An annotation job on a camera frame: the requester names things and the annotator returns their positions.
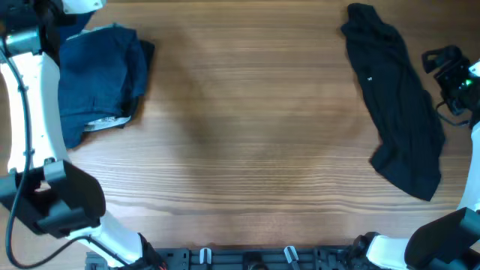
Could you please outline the blue t-shirt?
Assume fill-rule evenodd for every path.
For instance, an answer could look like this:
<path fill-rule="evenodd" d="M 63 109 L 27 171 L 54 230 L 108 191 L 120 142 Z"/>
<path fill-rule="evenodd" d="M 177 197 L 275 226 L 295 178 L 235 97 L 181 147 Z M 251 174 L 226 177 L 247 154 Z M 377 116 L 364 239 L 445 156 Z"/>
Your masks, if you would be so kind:
<path fill-rule="evenodd" d="M 63 44 L 68 38 L 74 35 L 78 35 L 86 27 L 94 14 L 94 11 L 89 13 L 76 14 L 73 23 L 58 26 L 57 32 L 59 34 L 60 43 Z"/>

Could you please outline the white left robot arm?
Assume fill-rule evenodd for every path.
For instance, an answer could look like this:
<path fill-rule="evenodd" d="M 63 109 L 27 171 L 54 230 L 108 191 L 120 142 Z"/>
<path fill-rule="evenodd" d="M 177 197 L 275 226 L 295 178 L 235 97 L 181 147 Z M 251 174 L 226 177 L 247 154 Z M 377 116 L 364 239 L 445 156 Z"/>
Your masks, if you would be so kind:
<path fill-rule="evenodd" d="M 96 178 L 74 166 L 62 136 L 58 88 L 61 26 L 104 6 L 102 1 L 3 1 L 1 75 L 12 131 L 1 204 L 9 211 L 5 251 L 14 256 L 14 222 L 34 234 L 79 242 L 112 269 L 164 269 L 143 235 L 124 227 L 106 209 Z"/>

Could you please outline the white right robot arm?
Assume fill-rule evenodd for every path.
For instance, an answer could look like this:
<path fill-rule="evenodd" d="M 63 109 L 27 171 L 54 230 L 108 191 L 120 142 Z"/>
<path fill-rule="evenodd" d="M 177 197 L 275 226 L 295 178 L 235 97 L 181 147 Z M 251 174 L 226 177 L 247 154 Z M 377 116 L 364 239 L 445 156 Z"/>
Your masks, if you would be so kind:
<path fill-rule="evenodd" d="M 391 238 L 375 232 L 360 235 L 345 255 L 345 263 L 369 269 L 454 270 L 478 269 L 479 252 L 479 63 L 471 63 L 456 46 L 424 52 L 422 64 L 441 89 L 451 114 L 472 113 L 472 158 L 457 210 L 419 227 L 409 238 Z"/>

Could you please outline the black garment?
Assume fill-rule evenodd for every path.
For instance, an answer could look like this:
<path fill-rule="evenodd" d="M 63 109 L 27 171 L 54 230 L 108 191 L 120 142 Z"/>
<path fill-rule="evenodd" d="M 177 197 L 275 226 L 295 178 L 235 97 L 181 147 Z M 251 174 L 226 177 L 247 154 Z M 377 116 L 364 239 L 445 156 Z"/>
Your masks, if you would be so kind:
<path fill-rule="evenodd" d="M 340 30 L 381 143 L 372 167 L 406 194 L 429 201 L 441 180 L 443 126 L 404 39 L 369 4 L 352 3 Z"/>

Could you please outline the folded dark blue shorts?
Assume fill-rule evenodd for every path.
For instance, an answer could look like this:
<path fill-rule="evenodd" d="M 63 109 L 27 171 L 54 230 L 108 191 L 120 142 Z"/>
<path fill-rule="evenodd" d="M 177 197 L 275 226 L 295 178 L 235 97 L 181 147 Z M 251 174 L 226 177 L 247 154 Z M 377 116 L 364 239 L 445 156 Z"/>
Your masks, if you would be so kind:
<path fill-rule="evenodd" d="M 146 93 L 154 52 L 153 43 L 119 24 L 83 31 L 61 45 L 58 105 L 68 149 L 86 132 L 131 120 Z"/>

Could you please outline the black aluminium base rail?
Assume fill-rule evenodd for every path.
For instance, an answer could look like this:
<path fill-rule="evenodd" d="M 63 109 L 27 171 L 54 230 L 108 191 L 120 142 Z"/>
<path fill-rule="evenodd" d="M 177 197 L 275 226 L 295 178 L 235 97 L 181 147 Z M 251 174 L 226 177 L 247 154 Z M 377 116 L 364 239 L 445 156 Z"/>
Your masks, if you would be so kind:
<path fill-rule="evenodd" d="M 235 270 L 251 269 L 254 262 L 263 263 L 267 269 L 372 269 L 361 257 L 350 257 L 347 246 L 296 248 L 296 257 L 290 259 L 286 249 L 218 250 L 204 247 L 158 249 L 163 262 L 159 269 L 170 270 Z"/>

